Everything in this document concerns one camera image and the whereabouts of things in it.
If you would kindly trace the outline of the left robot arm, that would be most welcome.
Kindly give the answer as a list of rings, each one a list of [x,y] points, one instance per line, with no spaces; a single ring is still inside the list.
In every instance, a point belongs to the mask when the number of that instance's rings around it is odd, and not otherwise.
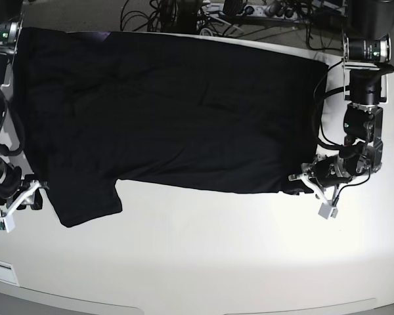
[[[291,175],[290,181],[300,180],[324,204],[335,207],[341,191],[353,185],[353,180],[378,172],[382,167],[382,104],[389,95],[388,76],[394,72],[391,60],[391,38],[358,39],[343,36],[343,57],[338,63],[349,76],[348,84],[315,95],[311,127],[317,144],[335,151],[334,156],[317,156],[305,163],[301,173]],[[343,144],[327,139],[319,109],[324,101],[343,94],[347,109],[343,118]]]

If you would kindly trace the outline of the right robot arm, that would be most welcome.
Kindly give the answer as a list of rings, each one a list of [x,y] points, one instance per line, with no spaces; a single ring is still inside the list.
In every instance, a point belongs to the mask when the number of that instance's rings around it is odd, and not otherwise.
[[[3,88],[11,85],[12,69],[17,53],[17,44],[23,25],[23,15],[9,18],[0,24],[0,134],[3,130],[11,105],[3,92]],[[6,162],[4,157],[19,156],[25,145],[25,132],[18,116],[14,117],[15,129],[20,133],[19,147],[11,150],[0,143],[0,220],[11,215],[11,212],[30,206],[33,210],[42,208],[40,189],[48,189],[45,181],[35,175],[23,175],[20,167]]]

